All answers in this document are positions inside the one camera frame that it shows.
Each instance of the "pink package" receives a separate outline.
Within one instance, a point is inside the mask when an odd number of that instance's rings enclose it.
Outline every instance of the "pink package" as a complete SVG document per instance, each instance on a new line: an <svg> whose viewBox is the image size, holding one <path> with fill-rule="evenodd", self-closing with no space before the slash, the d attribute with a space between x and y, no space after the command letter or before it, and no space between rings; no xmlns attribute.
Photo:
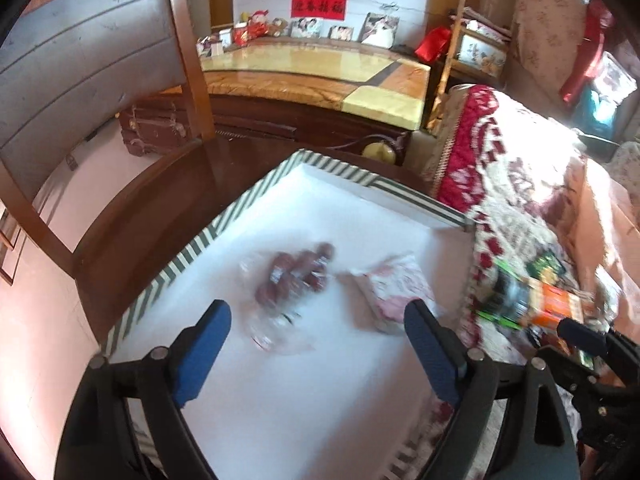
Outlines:
<svg viewBox="0 0 640 480"><path fill-rule="evenodd" d="M433 291L413 254L395 256L362 274L354 274L383 332L403 330L404 308L413 300L423 300L434 312Z"/></svg>

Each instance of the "framed photo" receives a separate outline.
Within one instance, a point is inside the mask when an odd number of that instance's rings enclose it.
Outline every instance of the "framed photo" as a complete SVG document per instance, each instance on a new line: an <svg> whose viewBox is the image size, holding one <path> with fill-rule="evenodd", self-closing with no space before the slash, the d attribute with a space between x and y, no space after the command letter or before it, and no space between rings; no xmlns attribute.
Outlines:
<svg viewBox="0 0 640 480"><path fill-rule="evenodd" d="M291 22L292 38L319 38L322 18L300 18Z"/></svg>
<svg viewBox="0 0 640 480"><path fill-rule="evenodd" d="M353 37L353 27L344 27L343 25L336 25L329 31L330 40L342 40L351 41Z"/></svg>
<svg viewBox="0 0 640 480"><path fill-rule="evenodd" d="M370 12L362 29L362 44L391 48L400 18Z"/></svg>

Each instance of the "marble countertop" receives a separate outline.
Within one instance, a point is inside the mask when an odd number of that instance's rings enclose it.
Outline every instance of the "marble countertop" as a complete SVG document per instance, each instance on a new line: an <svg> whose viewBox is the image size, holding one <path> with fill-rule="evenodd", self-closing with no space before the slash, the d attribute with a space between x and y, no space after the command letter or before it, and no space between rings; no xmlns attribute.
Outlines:
<svg viewBox="0 0 640 480"><path fill-rule="evenodd" d="M202 59L209 94L278 99L420 127L428 66L358 43L287 40L256 40Z"/></svg>

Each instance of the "striped tray border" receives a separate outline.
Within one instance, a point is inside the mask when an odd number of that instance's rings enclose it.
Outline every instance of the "striped tray border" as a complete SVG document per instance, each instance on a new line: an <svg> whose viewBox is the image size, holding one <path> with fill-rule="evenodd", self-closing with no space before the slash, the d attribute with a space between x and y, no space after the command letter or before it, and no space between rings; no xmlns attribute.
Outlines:
<svg viewBox="0 0 640 480"><path fill-rule="evenodd" d="M220 215L213 219L196 237L181 250L169 264L160 271L150 285L140 293L118 322L109 331L107 339L102 342L102 353L108 358L113 355L118 345L129 335L144 315L153 307L160 295L189 267L195 259L220 236L246 209L267 190L275 186L300 164L308 164L327 173L340 176L364 187L380 189L415 206L439 216L448 223L465 230L472 228L473 222L462 213L452 209L433 198L417 192L403 184L382 177L377 173L363 170L360 167L310 150L298 150L289 158L271 170L264 178L245 191L240 198L230 204Z"/></svg>

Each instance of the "chair backrest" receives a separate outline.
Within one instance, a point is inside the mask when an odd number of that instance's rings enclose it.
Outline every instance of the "chair backrest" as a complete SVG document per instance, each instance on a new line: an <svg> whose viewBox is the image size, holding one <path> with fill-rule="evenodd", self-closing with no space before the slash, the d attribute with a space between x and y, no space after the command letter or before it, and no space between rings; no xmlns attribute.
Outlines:
<svg viewBox="0 0 640 480"><path fill-rule="evenodd" d="M53 0L0 48L0 159L31 201L114 113L186 81L170 0Z"/></svg>

